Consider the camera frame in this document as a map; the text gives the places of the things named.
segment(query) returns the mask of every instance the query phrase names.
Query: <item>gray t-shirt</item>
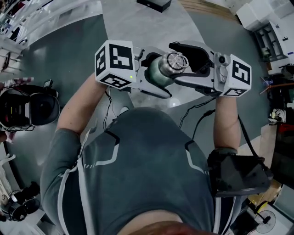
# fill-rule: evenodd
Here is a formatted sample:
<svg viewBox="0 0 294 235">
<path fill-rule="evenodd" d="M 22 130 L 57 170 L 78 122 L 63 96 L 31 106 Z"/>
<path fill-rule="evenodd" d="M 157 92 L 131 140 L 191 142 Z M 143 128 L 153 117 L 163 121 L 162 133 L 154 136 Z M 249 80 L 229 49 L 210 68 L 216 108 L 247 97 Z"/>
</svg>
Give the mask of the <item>gray t-shirt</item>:
<svg viewBox="0 0 294 235">
<path fill-rule="evenodd" d="M 55 133 L 41 176 L 41 195 L 56 225 L 60 175 L 75 166 L 80 148 L 74 132 Z M 196 229 L 213 229 L 206 158 L 161 111 L 137 108 L 121 114 L 84 148 L 83 166 L 96 234 L 117 234 L 135 216 L 158 209 L 178 214 Z M 66 181 L 62 210 L 69 234 L 86 234 L 78 171 Z"/>
</svg>

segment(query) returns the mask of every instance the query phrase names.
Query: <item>person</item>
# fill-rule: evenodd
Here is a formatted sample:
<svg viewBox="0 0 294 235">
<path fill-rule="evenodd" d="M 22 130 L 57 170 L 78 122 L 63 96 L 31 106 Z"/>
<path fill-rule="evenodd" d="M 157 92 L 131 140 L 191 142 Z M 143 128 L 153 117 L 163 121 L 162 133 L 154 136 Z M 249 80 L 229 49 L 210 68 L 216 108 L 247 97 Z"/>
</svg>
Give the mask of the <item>person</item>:
<svg viewBox="0 0 294 235">
<path fill-rule="evenodd" d="M 167 114 L 128 110 L 86 147 L 80 143 L 106 88 L 92 74 L 59 117 L 40 184 L 49 218 L 70 235 L 212 234 L 207 160 Z M 236 153 L 240 139 L 236 98 L 217 98 L 216 151 Z M 227 214 L 238 214 L 233 205 Z"/>
</svg>

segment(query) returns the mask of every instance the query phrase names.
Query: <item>white table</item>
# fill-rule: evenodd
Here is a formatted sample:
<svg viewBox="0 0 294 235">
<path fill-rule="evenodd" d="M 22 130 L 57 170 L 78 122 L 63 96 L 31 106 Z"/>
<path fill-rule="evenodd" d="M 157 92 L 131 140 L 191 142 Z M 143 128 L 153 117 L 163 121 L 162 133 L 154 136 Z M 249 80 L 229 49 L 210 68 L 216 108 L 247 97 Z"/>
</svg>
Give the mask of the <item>white table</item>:
<svg viewBox="0 0 294 235">
<path fill-rule="evenodd" d="M 204 42 L 196 25 L 177 0 L 163 13 L 136 3 L 136 0 L 101 0 L 108 39 L 133 41 L 134 46 L 155 46 L 170 51 L 169 43 L 182 40 Z M 172 84 L 173 96 L 160 99 L 132 89 L 134 107 L 148 106 L 165 110 L 203 95 L 192 88 Z"/>
</svg>

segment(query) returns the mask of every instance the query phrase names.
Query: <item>white box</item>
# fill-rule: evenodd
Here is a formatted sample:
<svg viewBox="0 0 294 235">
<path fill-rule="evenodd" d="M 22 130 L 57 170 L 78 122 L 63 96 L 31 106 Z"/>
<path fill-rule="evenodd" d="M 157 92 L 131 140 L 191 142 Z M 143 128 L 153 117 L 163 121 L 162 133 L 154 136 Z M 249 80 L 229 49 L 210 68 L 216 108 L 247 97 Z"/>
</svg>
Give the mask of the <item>white box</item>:
<svg viewBox="0 0 294 235">
<path fill-rule="evenodd" d="M 95 54 L 96 81 L 119 90 L 136 82 L 133 43 L 107 40 Z"/>
</svg>

